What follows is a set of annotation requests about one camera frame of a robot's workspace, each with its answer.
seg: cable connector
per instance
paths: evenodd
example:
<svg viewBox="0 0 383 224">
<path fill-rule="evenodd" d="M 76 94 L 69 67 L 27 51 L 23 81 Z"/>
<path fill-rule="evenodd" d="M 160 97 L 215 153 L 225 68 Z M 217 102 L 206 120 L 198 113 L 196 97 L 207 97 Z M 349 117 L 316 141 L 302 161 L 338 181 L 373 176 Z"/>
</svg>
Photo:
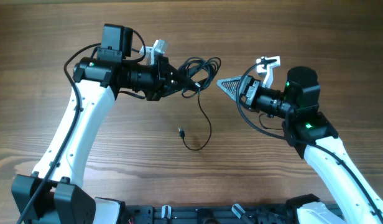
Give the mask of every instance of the cable connector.
<svg viewBox="0 0 383 224">
<path fill-rule="evenodd" d="M 182 128 L 178 128 L 178 130 L 179 130 L 179 137 L 181 137 L 182 139 L 185 139 L 185 131 Z"/>
</svg>

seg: white plastic part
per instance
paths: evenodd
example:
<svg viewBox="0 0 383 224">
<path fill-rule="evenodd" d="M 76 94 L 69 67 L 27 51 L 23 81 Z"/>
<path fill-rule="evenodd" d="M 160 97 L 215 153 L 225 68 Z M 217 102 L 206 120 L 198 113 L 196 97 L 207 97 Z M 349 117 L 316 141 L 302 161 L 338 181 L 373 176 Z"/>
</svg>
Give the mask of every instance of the white plastic part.
<svg viewBox="0 0 383 224">
<path fill-rule="evenodd" d="M 304 204 L 297 210 L 299 223 L 344 224 L 344 220 L 330 212 L 321 202 Z"/>
<path fill-rule="evenodd" d="M 116 224 L 120 212 L 120 204 L 111 200 L 95 198 L 96 211 L 93 224 Z"/>
<path fill-rule="evenodd" d="M 146 65 L 154 65 L 155 57 L 158 55 L 163 55 L 165 51 L 167 50 L 167 48 L 168 48 L 168 42 L 161 39 L 156 40 L 154 42 L 153 47 L 146 47 L 146 58 L 147 58 Z M 139 53 L 143 55 L 144 53 L 143 46 L 141 50 L 139 51 Z"/>
<path fill-rule="evenodd" d="M 81 94 L 81 107 L 83 111 L 80 112 L 73 134 L 68 140 L 62 157 L 59 160 L 60 165 L 53 171 L 49 179 L 60 181 L 62 177 L 69 177 L 71 184 L 82 187 L 86 160 L 91 151 L 93 141 L 104 117 L 113 107 L 115 99 L 110 87 L 101 87 L 100 82 L 82 80 L 76 83 L 76 85 Z M 33 172 L 38 172 L 39 178 L 45 177 L 50 163 L 54 160 L 62 145 L 73 121 L 75 106 L 76 99 L 74 91 L 72 91 L 70 102 L 59 124 L 59 128 L 44 156 L 34 167 Z"/>
<path fill-rule="evenodd" d="M 262 81 L 262 87 L 264 88 L 270 88 L 270 86 L 273 83 L 273 68 L 280 66 L 280 56 L 275 56 L 275 57 L 263 57 L 265 60 L 270 60 L 270 59 L 276 59 L 275 62 L 267 64 L 266 69 L 264 68 L 264 65 L 258 65 L 256 67 L 256 72 L 258 75 L 263 78 Z M 262 61 L 263 58 L 259 58 L 256 60 L 256 63 L 259 63 Z"/>
<path fill-rule="evenodd" d="M 383 200 L 378 197 L 353 164 L 346 153 L 342 140 L 327 137 L 316 140 L 316 143 L 335 153 L 345 162 L 367 190 L 383 216 Z M 306 147 L 304 157 L 323 179 L 348 223 L 380 223 L 378 216 L 372 214 L 373 209 L 357 183 L 343 166 L 336 163 L 333 157 L 313 146 Z"/>
</svg>

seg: wooden table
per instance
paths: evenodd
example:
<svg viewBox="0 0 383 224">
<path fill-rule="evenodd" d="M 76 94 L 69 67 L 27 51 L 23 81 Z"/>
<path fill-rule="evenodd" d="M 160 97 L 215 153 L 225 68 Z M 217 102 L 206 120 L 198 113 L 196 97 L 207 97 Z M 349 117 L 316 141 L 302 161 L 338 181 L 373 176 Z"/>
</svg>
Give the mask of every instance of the wooden table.
<svg viewBox="0 0 383 224">
<path fill-rule="evenodd" d="M 64 62 L 99 42 L 104 23 L 132 27 L 149 45 L 167 40 L 174 67 L 191 56 L 218 56 L 223 66 L 217 79 L 242 74 L 262 55 L 281 56 L 273 88 L 283 89 L 294 66 L 314 68 L 321 110 L 383 199 L 383 4 L 0 5 L 0 223 L 17 220 L 12 180 L 30 174 L 64 114 L 70 96 Z M 134 45 L 141 45 L 136 38 Z M 209 128 L 196 98 L 175 94 L 147 102 L 119 96 L 92 147 L 84 190 L 129 205 L 278 203 L 307 193 L 333 201 L 295 149 L 249 127 L 215 82 L 201 94 L 213 135 L 200 152 L 186 150 L 177 133 L 183 127 L 195 147 L 206 141 Z M 257 114 L 248 115 L 257 122 Z M 280 125 L 279 119 L 264 122 Z"/>
</svg>

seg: white bracket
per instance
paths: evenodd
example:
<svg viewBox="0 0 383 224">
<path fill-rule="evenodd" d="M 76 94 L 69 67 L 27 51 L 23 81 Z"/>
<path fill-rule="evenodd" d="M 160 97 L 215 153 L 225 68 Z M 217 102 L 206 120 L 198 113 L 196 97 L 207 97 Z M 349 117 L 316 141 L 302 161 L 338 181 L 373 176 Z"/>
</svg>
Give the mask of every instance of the white bracket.
<svg viewBox="0 0 383 224">
<path fill-rule="evenodd" d="M 146 65 L 154 65 L 155 58 L 158 55 L 163 55 L 168 48 L 168 42 L 165 40 L 156 40 L 153 47 L 146 47 Z M 141 55 L 144 53 L 143 46 L 139 51 Z"/>
<path fill-rule="evenodd" d="M 273 83 L 273 68 L 280 66 L 280 56 L 275 57 L 261 57 L 256 60 L 256 63 L 260 63 L 262 60 L 276 59 L 275 62 L 269 63 L 267 65 L 258 65 L 256 67 L 256 72 L 258 75 L 263 78 L 262 87 L 270 88 Z"/>
</svg>

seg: wood grain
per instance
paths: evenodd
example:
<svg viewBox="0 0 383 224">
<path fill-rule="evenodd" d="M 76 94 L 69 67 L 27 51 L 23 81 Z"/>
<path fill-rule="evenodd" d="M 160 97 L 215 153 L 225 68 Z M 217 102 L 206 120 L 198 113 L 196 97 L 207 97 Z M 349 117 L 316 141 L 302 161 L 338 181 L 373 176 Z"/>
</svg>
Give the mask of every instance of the wood grain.
<svg viewBox="0 0 383 224">
<path fill-rule="evenodd" d="M 383 3 L 13 5 L 0 6 L 0 223 L 17 220 L 12 180 L 30 174 L 64 114 L 70 86 L 63 63 L 99 42 L 104 23 L 132 27 L 150 44 L 169 41 L 166 55 L 175 67 L 191 56 L 218 56 L 223 66 L 217 78 L 242 74 L 261 55 L 282 57 L 274 88 L 283 88 L 290 68 L 314 68 L 321 110 L 383 198 Z M 307 193 L 333 200 L 293 148 L 250 128 L 215 83 L 202 93 L 201 104 L 213 135 L 204 150 L 191 152 L 177 128 L 184 128 L 192 146 L 205 142 L 208 124 L 196 99 L 120 96 L 96 137 L 84 189 L 129 205 L 285 202 Z M 249 117 L 257 121 L 256 114 Z"/>
</svg>

